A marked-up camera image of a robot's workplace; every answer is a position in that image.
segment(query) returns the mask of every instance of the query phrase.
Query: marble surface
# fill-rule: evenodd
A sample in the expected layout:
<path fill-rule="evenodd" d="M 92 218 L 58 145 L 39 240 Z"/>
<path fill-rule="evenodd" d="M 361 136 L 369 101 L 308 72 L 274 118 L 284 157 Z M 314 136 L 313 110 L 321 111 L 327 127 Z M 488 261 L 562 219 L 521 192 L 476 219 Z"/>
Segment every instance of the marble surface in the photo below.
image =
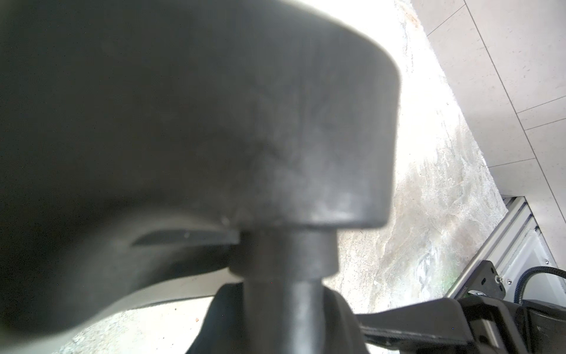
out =
<path fill-rule="evenodd" d="M 402 76 L 389 223 L 340 232 L 341 270 L 325 284 L 358 313 L 442 297 L 506 209 L 423 28 L 408 0 L 303 3 L 376 41 Z M 118 313 L 58 353 L 185 353 L 209 302 Z"/>

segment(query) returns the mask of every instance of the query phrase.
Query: floor tile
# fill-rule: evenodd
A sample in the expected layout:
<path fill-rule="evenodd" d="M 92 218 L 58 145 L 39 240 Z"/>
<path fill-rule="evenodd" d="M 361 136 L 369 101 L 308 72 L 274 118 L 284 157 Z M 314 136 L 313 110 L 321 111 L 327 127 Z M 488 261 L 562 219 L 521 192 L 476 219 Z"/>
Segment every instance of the floor tile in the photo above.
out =
<path fill-rule="evenodd" d="M 412 3 L 427 35 L 464 6 L 464 0 L 412 0 Z"/>
<path fill-rule="evenodd" d="M 556 122 L 566 118 L 566 97 L 517 113 L 523 129 Z"/>
<path fill-rule="evenodd" d="M 566 120 L 527 130 L 558 206 L 566 212 Z"/>
<path fill-rule="evenodd" d="M 566 1 L 466 3 L 517 112 L 566 96 Z"/>
<path fill-rule="evenodd" d="M 488 166 L 534 157 L 466 7 L 429 37 Z"/>
<path fill-rule="evenodd" d="M 566 221 L 536 159 L 491 167 L 499 192 L 503 195 L 524 195 L 556 264 L 566 268 Z"/>

